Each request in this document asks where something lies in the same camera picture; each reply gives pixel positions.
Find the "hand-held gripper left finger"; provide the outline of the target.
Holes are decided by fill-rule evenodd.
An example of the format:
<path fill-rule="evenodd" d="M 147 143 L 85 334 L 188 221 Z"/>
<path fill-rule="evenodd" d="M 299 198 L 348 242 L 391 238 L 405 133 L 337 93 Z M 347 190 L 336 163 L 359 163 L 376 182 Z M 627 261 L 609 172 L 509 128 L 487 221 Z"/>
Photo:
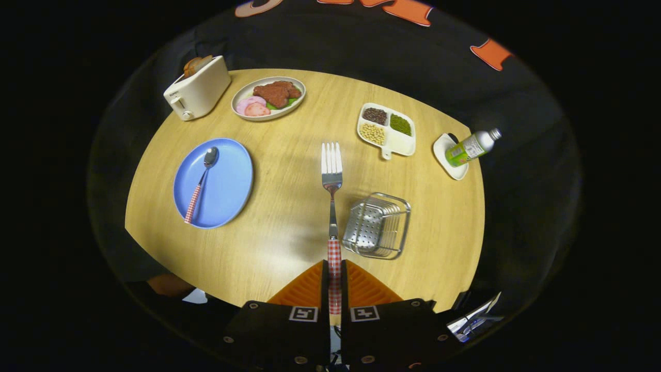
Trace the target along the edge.
<path fill-rule="evenodd" d="M 323 369 L 330 362 L 328 263 L 269 301 L 247 301 L 223 331 L 223 355 L 245 369 Z"/>

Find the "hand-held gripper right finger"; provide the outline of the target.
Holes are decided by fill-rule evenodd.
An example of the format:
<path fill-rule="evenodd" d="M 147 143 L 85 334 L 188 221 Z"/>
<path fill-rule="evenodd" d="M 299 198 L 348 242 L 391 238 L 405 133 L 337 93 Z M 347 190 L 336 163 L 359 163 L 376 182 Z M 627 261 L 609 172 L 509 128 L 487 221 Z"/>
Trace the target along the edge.
<path fill-rule="evenodd" d="M 341 356 L 349 369 L 421 370 L 455 355 L 448 313 L 421 298 L 392 296 L 350 260 L 341 269 Z"/>

